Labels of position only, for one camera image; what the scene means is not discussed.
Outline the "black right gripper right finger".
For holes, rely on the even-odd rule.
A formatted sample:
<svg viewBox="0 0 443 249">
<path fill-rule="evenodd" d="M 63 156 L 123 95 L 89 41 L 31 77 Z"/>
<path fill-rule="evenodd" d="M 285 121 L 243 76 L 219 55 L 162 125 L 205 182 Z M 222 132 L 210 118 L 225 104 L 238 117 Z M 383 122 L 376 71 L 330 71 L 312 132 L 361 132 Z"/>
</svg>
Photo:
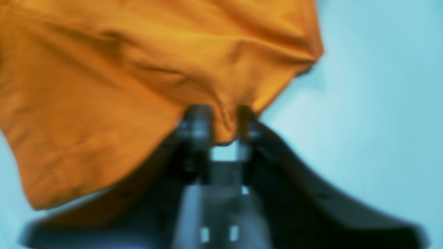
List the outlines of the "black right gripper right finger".
<svg viewBox="0 0 443 249">
<path fill-rule="evenodd" d="M 427 249 L 423 229 L 315 173 L 250 107 L 238 108 L 242 182 L 261 200 L 275 249 Z"/>
</svg>

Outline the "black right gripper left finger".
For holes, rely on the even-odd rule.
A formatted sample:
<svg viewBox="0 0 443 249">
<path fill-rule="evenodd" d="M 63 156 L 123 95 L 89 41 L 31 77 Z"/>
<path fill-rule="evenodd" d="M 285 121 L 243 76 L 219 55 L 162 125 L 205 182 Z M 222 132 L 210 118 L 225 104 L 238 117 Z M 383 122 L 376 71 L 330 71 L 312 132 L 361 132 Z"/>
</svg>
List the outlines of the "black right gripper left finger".
<svg viewBox="0 0 443 249">
<path fill-rule="evenodd" d="M 99 196 L 27 227 L 29 249 L 169 249 L 187 185 L 209 183 L 213 114 L 193 105 L 130 176 Z"/>
</svg>

